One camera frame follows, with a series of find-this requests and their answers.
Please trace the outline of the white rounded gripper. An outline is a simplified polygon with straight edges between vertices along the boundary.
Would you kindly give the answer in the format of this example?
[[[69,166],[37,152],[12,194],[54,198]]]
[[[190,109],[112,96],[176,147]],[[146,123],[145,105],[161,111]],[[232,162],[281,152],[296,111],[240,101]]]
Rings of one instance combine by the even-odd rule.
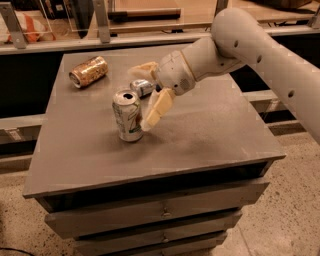
[[[174,99],[195,87],[196,81],[181,51],[173,51],[157,62],[147,62],[131,67],[128,74],[153,81],[164,88],[160,92],[151,93],[147,108],[143,114],[141,128],[143,131],[152,129],[173,106]]]

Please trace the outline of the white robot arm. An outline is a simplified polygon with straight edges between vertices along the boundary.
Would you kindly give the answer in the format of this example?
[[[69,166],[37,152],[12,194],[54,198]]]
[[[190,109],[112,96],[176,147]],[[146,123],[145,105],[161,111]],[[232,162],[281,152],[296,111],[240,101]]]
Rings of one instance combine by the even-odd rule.
[[[129,73],[154,81],[154,93],[142,119],[152,129],[173,99],[196,83],[249,66],[292,115],[320,143],[320,70],[271,38],[246,11],[227,8],[213,20],[211,35],[164,56],[133,67]]]

